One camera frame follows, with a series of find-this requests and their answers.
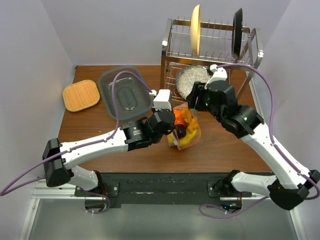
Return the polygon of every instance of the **white speckled plate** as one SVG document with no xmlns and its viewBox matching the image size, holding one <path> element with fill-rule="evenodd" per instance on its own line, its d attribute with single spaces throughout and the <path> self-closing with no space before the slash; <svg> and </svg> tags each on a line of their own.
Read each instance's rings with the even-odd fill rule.
<svg viewBox="0 0 320 240">
<path fill-rule="evenodd" d="M 201 65 L 190 65 L 182 69 L 176 76 L 176 89 L 183 99 L 191 93 L 195 82 L 206 83 L 210 79 L 207 68 Z"/>
</svg>

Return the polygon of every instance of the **plastic bag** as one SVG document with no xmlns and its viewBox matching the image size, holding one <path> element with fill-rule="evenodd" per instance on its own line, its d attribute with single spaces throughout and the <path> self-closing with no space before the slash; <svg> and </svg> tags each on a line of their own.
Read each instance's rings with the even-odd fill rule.
<svg viewBox="0 0 320 240">
<path fill-rule="evenodd" d="M 179 150 L 182 150 L 196 144 L 201 137 L 197 111 L 188 109 L 188 104 L 183 103 L 174 107 L 173 112 L 175 115 L 174 125 L 177 129 L 167 136 L 168 145 L 177 146 Z"/>
</svg>

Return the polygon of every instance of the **robotic arm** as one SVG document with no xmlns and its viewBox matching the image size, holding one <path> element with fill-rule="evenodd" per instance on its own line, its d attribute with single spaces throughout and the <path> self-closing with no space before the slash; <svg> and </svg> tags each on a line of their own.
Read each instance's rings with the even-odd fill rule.
<svg viewBox="0 0 320 240">
<path fill-rule="evenodd" d="M 215 189 L 227 196 L 234 192 L 268 196 L 279 207 L 293 209 L 307 198 L 309 189 L 313 187 L 303 175 L 317 183 L 320 173 L 308 170 L 300 164 L 273 137 L 274 143 L 292 163 L 289 164 L 274 147 L 263 118 L 252 107 L 238 104 L 234 87 L 226 82 L 227 72 L 223 68 L 217 69 L 216 65 L 212 65 L 210 70 L 213 76 L 207 83 L 194 83 L 187 97 L 188 107 L 210 112 L 228 132 L 253 148 L 275 174 L 261 176 L 233 170 L 215 184 Z M 163 135 L 168 135 L 175 129 L 170 90 L 162 89 L 158 94 L 153 91 L 151 95 L 155 97 L 152 116 L 123 125 L 117 129 L 112 139 L 107 140 L 113 132 L 61 144 L 57 138 L 51 139 L 42 159 L 66 153 L 44 164 L 47 186 L 57 187 L 69 183 L 92 193 L 103 193 L 105 187 L 100 173 L 88 171 L 79 167 L 79 164 L 106 154 L 146 148 L 158 143 Z"/>
</svg>

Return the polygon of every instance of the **metal dish rack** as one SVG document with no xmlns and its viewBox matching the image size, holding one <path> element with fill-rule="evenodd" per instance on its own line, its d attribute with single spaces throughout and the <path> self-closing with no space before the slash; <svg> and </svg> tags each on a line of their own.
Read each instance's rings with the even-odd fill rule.
<svg viewBox="0 0 320 240">
<path fill-rule="evenodd" d="M 264 52 L 259 28 L 251 32 L 247 26 L 242 27 L 241 52 L 238 60 L 231 54 L 233 26 L 227 22 L 201 22 L 199 55 L 192 52 L 190 39 L 191 20 L 168 19 L 166 23 L 161 51 L 160 88 L 170 89 L 172 100 L 185 102 L 176 88 L 176 76 L 180 70 L 188 65 L 210 66 L 212 64 L 243 63 L 257 69 L 262 61 Z M 248 71 L 244 67 L 234 67 Z M 240 98 L 248 86 L 254 73 L 247 74 L 237 97 Z M 229 82 L 232 82 L 232 70 L 228 71 Z"/>
</svg>

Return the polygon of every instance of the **wire rack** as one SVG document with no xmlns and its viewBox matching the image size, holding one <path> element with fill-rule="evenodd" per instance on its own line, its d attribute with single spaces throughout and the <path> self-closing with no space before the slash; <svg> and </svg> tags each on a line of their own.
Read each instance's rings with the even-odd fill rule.
<svg viewBox="0 0 320 240">
<path fill-rule="evenodd" d="M 170 89 L 172 100 L 185 102 L 176 89 L 176 77 L 180 70 L 188 65 L 233 64 L 242 63 L 258 68 L 263 57 L 260 30 L 242 27 L 241 52 L 238 60 L 232 57 L 233 26 L 227 22 L 201 22 L 199 55 L 192 52 L 190 36 L 191 20 L 168 19 L 162 41 L 161 81 L 160 88 Z M 239 98 L 251 80 L 249 73 L 242 84 L 237 97 Z M 232 81 L 232 70 L 228 71 L 228 80 Z"/>
</svg>

